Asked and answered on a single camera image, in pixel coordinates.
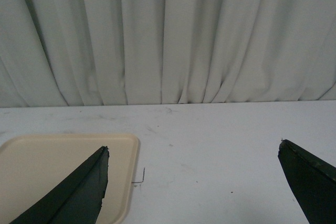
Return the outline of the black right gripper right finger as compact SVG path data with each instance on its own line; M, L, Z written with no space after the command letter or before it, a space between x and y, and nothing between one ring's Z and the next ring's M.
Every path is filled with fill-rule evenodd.
M278 159L309 223L335 223L335 167L299 145L282 140Z

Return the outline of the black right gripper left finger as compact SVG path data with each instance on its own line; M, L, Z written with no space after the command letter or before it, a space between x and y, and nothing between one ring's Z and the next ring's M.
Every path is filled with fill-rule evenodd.
M108 184L109 150L96 150L11 223L96 223Z

